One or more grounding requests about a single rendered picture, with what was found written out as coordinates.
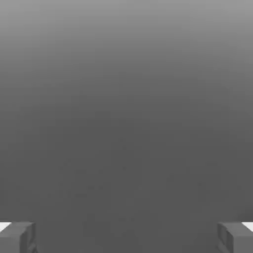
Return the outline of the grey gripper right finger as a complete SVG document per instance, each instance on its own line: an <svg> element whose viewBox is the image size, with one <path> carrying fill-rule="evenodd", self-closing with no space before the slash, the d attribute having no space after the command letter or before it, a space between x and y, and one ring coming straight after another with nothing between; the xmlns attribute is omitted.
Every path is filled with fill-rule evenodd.
<svg viewBox="0 0 253 253"><path fill-rule="evenodd" d="M220 253L253 253L253 222L219 222L217 237Z"/></svg>

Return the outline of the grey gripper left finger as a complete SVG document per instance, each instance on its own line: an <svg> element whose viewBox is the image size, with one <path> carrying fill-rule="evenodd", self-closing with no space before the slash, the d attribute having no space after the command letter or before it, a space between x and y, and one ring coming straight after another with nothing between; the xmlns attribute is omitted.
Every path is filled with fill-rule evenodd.
<svg viewBox="0 0 253 253"><path fill-rule="evenodd" d="M37 253L36 223L0 221L0 253Z"/></svg>

